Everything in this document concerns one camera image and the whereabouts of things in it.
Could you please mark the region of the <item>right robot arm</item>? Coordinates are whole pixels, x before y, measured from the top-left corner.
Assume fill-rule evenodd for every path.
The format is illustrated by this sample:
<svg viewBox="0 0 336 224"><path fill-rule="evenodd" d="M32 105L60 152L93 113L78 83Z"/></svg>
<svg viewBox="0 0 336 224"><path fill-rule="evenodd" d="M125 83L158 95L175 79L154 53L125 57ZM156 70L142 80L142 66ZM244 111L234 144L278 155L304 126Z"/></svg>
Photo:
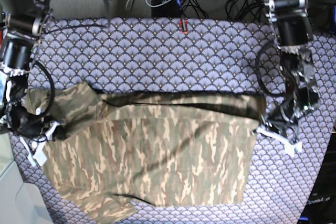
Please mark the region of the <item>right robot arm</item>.
<svg viewBox="0 0 336 224"><path fill-rule="evenodd" d="M11 132L20 137L28 151L32 166L43 166L47 161L44 146L61 128L50 116L55 100L55 85L46 68L32 58L39 49L41 35L52 10L50 0L1 0L7 13L1 23L1 133ZM38 66L50 84L49 102L45 109L30 113L22 105L28 88L28 75Z"/></svg>

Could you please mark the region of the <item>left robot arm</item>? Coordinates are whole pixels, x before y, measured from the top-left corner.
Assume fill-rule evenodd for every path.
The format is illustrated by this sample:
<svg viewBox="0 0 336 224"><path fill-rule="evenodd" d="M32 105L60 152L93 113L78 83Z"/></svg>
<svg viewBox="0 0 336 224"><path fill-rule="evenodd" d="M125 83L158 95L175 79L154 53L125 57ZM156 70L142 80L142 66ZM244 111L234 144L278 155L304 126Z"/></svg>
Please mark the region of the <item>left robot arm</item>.
<svg viewBox="0 0 336 224"><path fill-rule="evenodd" d="M300 119L320 105L312 52L307 48L313 40L308 16L309 0L262 1L275 37L256 56L257 81L264 94L283 97L284 100L261 117L261 125L255 131L282 143L285 153L293 157L302 151L302 143L298 140ZM271 46L276 46L280 52L279 69L286 85L282 93L270 92L259 70L261 55Z"/></svg>

